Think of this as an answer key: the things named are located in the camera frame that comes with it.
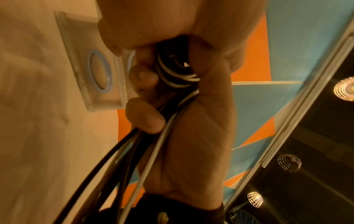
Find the black sleeve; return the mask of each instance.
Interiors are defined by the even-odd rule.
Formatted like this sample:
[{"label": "black sleeve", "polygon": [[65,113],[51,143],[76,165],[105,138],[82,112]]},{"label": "black sleeve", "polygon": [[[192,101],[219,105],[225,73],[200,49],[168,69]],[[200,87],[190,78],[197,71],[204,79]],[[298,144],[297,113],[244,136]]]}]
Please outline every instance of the black sleeve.
[{"label": "black sleeve", "polygon": [[148,223],[158,224],[159,213],[165,212],[168,224],[200,223],[224,224],[224,206],[215,210],[197,209],[159,195],[144,194],[128,216],[126,224]]}]

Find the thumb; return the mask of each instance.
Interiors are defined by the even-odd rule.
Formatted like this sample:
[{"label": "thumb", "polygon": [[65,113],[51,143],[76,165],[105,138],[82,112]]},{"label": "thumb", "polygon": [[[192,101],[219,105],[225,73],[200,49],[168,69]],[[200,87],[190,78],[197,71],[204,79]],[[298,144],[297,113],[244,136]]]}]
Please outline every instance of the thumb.
[{"label": "thumb", "polygon": [[228,61],[198,37],[189,42],[189,62],[200,77],[198,102],[219,124],[235,119],[231,71]]}]

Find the wire cage lampshade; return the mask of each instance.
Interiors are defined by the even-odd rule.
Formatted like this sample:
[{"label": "wire cage lampshade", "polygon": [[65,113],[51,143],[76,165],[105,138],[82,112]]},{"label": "wire cage lampshade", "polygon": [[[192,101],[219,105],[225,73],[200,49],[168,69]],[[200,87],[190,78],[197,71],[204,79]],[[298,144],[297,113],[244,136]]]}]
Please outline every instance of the wire cage lampshade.
[{"label": "wire cage lampshade", "polygon": [[278,163],[284,170],[292,173],[299,171],[301,167],[301,160],[299,157],[291,154],[279,156]]},{"label": "wire cage lampshade", "polygon": [[334,86],[333,92],[342,100],[354,101],[354,76],[338,82]]},{"label": "wire cage lampshade", "polygon": [[248,201],[256,208],[259,208],[263,203],[262,195],[258,192],[250,192],[247,194]]}]

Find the hand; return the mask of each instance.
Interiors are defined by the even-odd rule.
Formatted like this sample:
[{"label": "hand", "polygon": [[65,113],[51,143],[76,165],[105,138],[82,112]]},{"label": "hand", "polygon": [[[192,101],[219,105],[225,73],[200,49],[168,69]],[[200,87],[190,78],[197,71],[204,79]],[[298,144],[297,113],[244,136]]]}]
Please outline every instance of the hand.
[{"label": "hand", "polygon": [[230,70],[241,67],[247,37],[262,16],[267,0],[97,0],[99,29],[108,49],[157,43],[193,35],[220,52]]},{"label": "hand", "polygon": [[[230,69],[227,60],[197,37],[191,37],[190,65],[201,78],[199,96],[179,117],[166,148],[161,149],[147,176],[146,192],[201,209],[219,208],[222,183],[228,169],[235,127]],[[152,105],[168,100],[170,92],[157,89],[158,75],[151,70],[153,46],[136,49],[138,64],[129,79],[140,98],[130,100],[126,116],[133,126],[154,134],[165,120]],[[152,152],[138,165],[141,173]]]}]

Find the bundle of cables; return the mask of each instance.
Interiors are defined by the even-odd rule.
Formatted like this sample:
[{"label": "bundle of cables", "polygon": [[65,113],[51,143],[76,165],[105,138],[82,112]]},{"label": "bundle of cables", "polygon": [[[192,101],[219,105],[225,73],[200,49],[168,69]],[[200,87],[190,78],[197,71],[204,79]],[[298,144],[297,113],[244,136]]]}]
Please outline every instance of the bundle of cables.
[{"label": "bundle of cables", "polygon": [[[99,209],[106,201],[108,196],[118,185],[117,195],[111,208],[117,212],[117,223],[123,224],[129,214],[129,211],[135,201],[138,192],[155,161],[155,158],[168,137],[178,116],[198,95],[198,81],[196,75],[188,65],[188,37],[178,36],[176,38],[162,41],[156,44],[155,70],[158,73],[162,83],[176,91],[176,95],[165,105],[158,108],[158,111],[166,119],[166,126],[160,134],[147,134],[137,128],[133,129],[126,137],[112,148],[107,155],[94,167],[89,175],[80,184],[78,189],[72,195],[68,203],[58,215],[54,224],[63,223],[68,213],[71,211],[80,195],[89,185],[95,175],[105,165],[105,163],[115,155],[111,164],[108,166],[102,179],[86,199],[80,210],[74,217],[73,224],[88,224],[92,217],[98,214]],[[129,180],[138,165],[140,158],[147,148],[155,143],[153,152],[140,174],[140,179],[134,189],[128,203],[122,209],[122,200]]]}]

